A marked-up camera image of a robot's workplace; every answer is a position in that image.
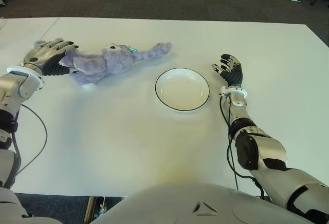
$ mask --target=gray carpet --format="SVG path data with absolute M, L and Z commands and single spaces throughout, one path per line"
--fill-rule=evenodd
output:
M 82 224 L 88 197 L 16 194 L 22 206 L 34 216 L 50 217 L 63 224 Z
M 329 5 L 319 0 L 7 0 L 0 16 L 119 17 L 306 24 L 329 45 Z

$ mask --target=plush toy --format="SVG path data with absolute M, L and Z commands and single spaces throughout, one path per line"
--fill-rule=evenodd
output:
M 45 41 L 37 41 L 37 46 Z M 125 45 L 111 44 L 102 50 L 102 54 L 88 54 L 78 50 L 66 53 L 60 61 L 63 66 L 75 68 L 70 75 L 80 85 L 97 83 L 110 73 L 123 73 L 134 66 L 135 61 L 155 59 L 167 54 L 170 43 L 158 43 L 149 51 L 138 52 Z

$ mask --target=wire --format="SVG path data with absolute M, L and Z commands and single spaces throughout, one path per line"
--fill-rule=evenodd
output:
M 226 122 L 226 124 L 228 126 L 228 141 L 230 141 L 230 123 L 229 123 L 229 121 L 230 121 L 230 118 L 231 118 L 231 102 L 230 102 L 230 106 L 229 106 L 229 113 L 228 113 L 228 120 L 227 120 L 226 117 L 225 117 L 225 115 L 224 115 L 223 108 L 222 108 L 222 98 L 223 98 L 223 96 L 221 96 L 221 98 L 220 98 L 220 109 L 221 109 L 221 113 L 223 115 L 223 118 L 224 118 L 224 120 L 225 120 L 225 122 Z M 231 159 L 232 159 L 232 164 L 233 164 L 233 167 L 231 167 L 231 168 L 233 168 L 233 171 L 234 171 L 234 179 L 235 179 L 236 189 L 239 190 L 239 185 L 237 183 L 237 178 L 236 178 L 236 173 L 235 173 L 235 165 L 234 165 L 232 148 L 229 145 L 227 147 L 227 149 L 231 152 Z M 230 159 L 228 157 L 228 152 L 226 152 L 226 158 L 227 158 L 227 161 L 228 161 L 229 165 L 231 166 Z
M 20 114 L 20 111 L 18 110 L 18 112 L 16 114 L 16 117 L 15 117 L 15 120 L 14 120 L 14 123 L 17 122 L 17 119 L 19 118 L 19 114 Z M 19 162 L 18 168 L 20 168 L 21 162 L 22 162 L 22 158 L 21 158 L 21 153 L 20 153 L 19 147 L 17 145 L 15 133 L 11 133 L 11 138 L 12 138 L 12 143 L 14 145 L 14 148 L 15 148 L 15 151 L 16 151 L 16 154 L 17 154 L 17 157 L 18 157 L 18 162 Z
M 233 138 L 230 136 L 231 125 L 229 123 L 230 122 L 230 118 L 231 118 L 231 103 L 232 103 L 232 100 L 231 100 L 231 95 L 227 95 L 227 96 L 230 99 L 230 105 L 229 105 L 229 110 L 228 110 L 228 119 L 226 119 L 226 117 L 224 115 L 224 112 L 223 112 L 223 107 L 222 107 L 222 98 L 223 98 L 223 96 L 221 96 L 221 98 L 220 98 L 220 109 L 221 109 L 222 116 L 223 116 L 226 124 L 228 125 L 228 141 L 229 141 L 229 143 L 228 143 L 227 150 L 226 150 L 226 159 L 227 159 L 227 162 L 228 162 L 230 168 L 234 172 L 236 189 L 239 190 L 239 186 L 237 184 L 236 176 L 239 176 L 240 178 L 243 178 L 243 179 L 251 179 L 254 182 L 254 184 L 260 189 L 260 191 L 261 191 L 261 199 L 264 199 L 264 190 L 263 190 L 261 184 L 259 184 L 259 182 L 256 180 L 256 178 L 251 177 L 251 176 L 241 175 L 241 174 L 239 174 L 235 170 L 234 160 L 233 160 L 233 153 L 232 153 L 232 141 L 233 141 Z
M 44 148 L 46 147 L 47 140 L 48 140 L 48 131 L 47 131 L 47 127 L 46 127 L 45 123 L 43 122 L 43 120 L 40 118 L 40 116 L 37 115 L 37 113 L 34 112 L 34 111 L 33 111 L 31 108 L 29 108 L 28 106 L 25 106 L 24 104 L 22 104 L 22 106 L 25 107 L 26 109 L 30 110 L 30 111 L 31 111 L 31 112 L 32 112 L 32 113 L 33 113 L 33 114 L 34 114 L 34 115 L 40 120 L 40 122 L 42 123 L 42 125 L 43 125 L 43 127 L 44 127 L 44 129 L 45 129 L 45 135 L 46 135 L 46 138 L 45 138 L 45 142 L 44 142 L 44 144 L 43 144 L 41 150 L 37 153 L 37 155 L 34 156 L 33 159 L 30 160 L 30 161 L 29 161 L 24 167 L 22 167 L 22 168 L 17 172 L 16 175 L 18 175 L 18 174 L 19 174 L 20 172 L 22 172 L 27 166 L 29 166 L 34 160 L 36 160 L 36 158 L 42 153 L 42 151 L 43 151 Z

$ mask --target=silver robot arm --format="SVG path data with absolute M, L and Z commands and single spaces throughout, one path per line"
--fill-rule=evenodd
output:
M 329 223 L 329 188 L 302 170 L 287 168 L 283 145 L 249 117 L 240 62 L 224 54 L 221 66 L 212 67 L 229 86 L 222 87 L 221 95 L 226 98 L 224 113 L 230 117 L 229 133 L 241 167 L 250 171 L 274 204 L 314 223 Z
M 0 222 L 1 223 L 60 223 L 56 220 L 30 217 L 15 194 L 9 189 L 20 169 L 20 156 L 9 150 L 16 132 L 21 104 L 43 87 L 42 76 L 63 75 L 70 69 L 59 64 L 73 42 L 57 40 L 39 45 L 24 58 L 23 66 L 7 69 L 0 77 Z

